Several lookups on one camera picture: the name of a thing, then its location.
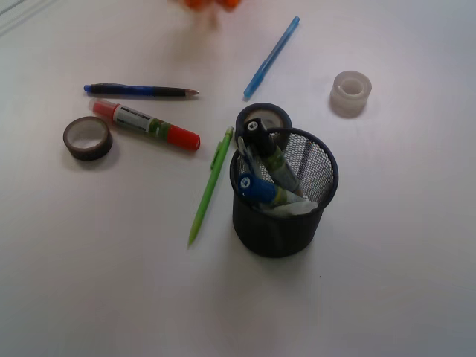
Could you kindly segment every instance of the red highlighter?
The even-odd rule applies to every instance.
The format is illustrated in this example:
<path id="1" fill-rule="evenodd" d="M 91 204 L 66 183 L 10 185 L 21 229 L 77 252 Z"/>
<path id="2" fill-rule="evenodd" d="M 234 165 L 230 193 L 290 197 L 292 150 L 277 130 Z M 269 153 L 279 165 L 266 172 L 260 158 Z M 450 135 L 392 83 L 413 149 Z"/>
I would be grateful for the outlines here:
<path id="1" fill-rule="evenodd" d="M 200 147 L 200 137 L 197 134 L 121 104 L 92 99 L 89 109 L 116 124 L 142 131 L 177 147 L 190 151 L 196 151 Z"/>

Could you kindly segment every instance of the red marker cap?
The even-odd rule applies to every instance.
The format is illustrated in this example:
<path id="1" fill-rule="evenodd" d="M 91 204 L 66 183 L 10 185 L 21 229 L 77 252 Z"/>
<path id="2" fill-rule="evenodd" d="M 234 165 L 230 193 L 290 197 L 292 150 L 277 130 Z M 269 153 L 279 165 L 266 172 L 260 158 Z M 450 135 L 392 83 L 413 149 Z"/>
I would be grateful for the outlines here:
<path id="1" fill-rule="evenodd" d="M 93 113 L 112 120 L 114 111 L 120 104 L 111 103 L 104 99 L 91 99 L 89 102 L 89 110 Z"/>
<path id="2" fill-rule="evenodd" d="M 186 150 L 196 151 L 200 147 L 200 137 L 194 132 L 172 125 L 167 133 L 167 143 Z"/>

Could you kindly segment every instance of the clear tape roll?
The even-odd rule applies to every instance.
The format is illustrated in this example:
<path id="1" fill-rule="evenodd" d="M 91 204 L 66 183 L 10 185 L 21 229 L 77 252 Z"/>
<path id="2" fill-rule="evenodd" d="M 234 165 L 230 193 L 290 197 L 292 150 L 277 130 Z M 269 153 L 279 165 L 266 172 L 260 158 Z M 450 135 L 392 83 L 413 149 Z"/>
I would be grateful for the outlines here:
<path id="1" fill-rule="evenodd" d="M 367 76 L 345 71 L 335 78 L 330 100 L 332 107 L 343 116 L 358 115 L 367 104 L 372 83 Z"/>

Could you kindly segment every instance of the mesh cup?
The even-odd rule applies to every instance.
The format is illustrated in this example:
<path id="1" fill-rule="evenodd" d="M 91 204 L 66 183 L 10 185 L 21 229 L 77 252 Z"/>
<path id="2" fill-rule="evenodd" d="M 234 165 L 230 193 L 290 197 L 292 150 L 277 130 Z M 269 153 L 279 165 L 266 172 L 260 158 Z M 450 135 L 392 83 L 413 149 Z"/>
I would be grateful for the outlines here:
<path id="1" fill-rule="evenodd" d="M 238 151 L 231 159 L 230 181 L 234 190 L 233 226 L 242 243 L 264 257 L 287 257 L 303 250 L 314 237 L 324 208 L 332 201 L 338 186 L 334 156 L 322 141 L 299 129 L 274 128 L 268 132 L 289 135 L 281 149 L 288 165 L 300 180 L 304 197 L 319 207 L 300 216 L 280 218 L 256 209 L 239 194 L 237 182 L 247 170 Z M 273 182 L 258 161 L 264 180 Z"/>

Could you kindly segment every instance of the pen clip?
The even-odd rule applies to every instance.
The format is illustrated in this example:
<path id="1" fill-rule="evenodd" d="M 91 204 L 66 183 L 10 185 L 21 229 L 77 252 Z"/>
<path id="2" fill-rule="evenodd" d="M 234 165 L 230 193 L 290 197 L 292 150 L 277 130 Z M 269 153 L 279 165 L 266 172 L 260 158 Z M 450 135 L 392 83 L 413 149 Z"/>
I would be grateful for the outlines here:
<path id="1" fill-rule="evenodd" d="M 124 84 L 117 84 L 117 83 L 96 83 L 96 84 L 91 84 L 91 86 L 127 87 Z"/>
<path id="2" fill-rule="evenodd" d="M 215 166 L 216 158 L 218 157 L 218 153 L 220 152 L 221 148 L 222 148 L 222 142 L 220 141 L 218 145 L 216 146 L 216 151 L 215 151 L 215 154 L 213 155 L 213 160 L 211 161 L 211 165 L 210 165 L 210 170 L 213 170 L 213 167 Z"/>

